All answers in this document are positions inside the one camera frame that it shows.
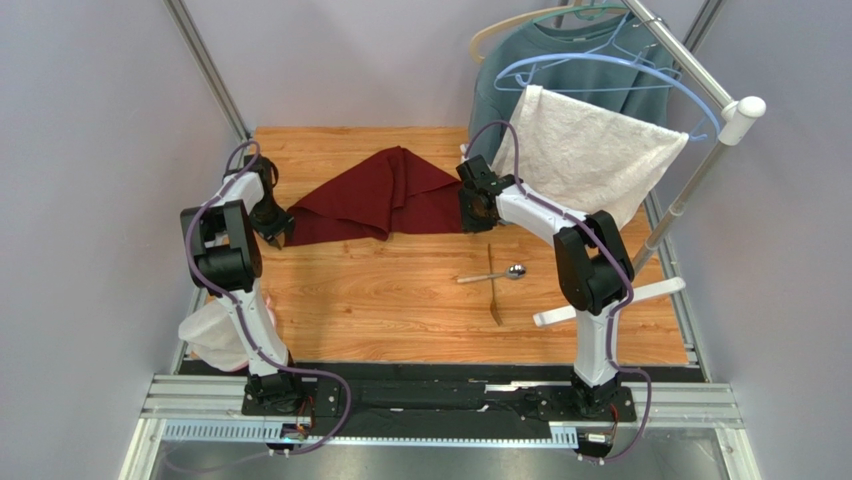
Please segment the dark red cloth napkin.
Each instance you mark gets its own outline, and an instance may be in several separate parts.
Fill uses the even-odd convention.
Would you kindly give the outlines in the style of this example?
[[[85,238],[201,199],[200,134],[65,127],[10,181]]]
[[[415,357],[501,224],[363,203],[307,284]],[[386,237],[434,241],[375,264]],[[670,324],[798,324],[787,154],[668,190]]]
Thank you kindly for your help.
[[[285,245],[374,238],[393,233],[462,231],[461,182],[410,150],[379,151],[287,209],[294,229]]]

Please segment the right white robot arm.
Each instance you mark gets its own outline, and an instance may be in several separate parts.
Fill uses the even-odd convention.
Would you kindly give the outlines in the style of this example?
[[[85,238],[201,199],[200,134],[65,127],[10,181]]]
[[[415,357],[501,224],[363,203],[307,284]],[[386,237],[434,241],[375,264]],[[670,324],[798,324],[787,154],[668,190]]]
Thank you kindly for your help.
[[[614,218],[559,205],[513,175],[498,176],[480,156],[456,171],[464,231],[484,232],[505,222],[553,248],[560,290],[576,311],[572,406],[585,417],[608,410],[620,386],[615,330],[633,298],[635,277]]]

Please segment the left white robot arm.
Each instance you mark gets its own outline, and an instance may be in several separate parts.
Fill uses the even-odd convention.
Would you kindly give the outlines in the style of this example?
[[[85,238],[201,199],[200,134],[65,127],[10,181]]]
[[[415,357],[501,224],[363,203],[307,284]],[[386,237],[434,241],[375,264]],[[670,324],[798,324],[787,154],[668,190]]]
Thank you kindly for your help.
[[[274,198],[274,164],[260,153],[244,161],[226,170],[212,199],[182,211],[184,247],[193,282],[225,308],[247,357],[243,413],[294,415],[307,395],[263,299],[258,242],[282,248],[295,220]]]

